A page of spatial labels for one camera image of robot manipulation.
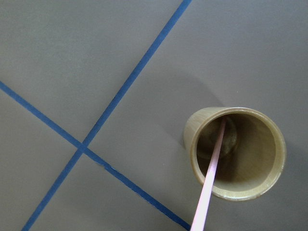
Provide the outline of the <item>tan brown cup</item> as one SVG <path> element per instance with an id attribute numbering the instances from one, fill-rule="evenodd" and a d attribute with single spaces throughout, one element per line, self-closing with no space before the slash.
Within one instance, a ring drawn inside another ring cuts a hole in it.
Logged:
<path id="1" fill-rule="evenodd" d="M 255 109 L 208 107 L 193 113 L 183 132 L 192 170 L 203 184 L 223 119 L 226 126 L 212 192 L 229 201 L 258 198 L 281 176 L 287 151 L 278 126 Z"/>

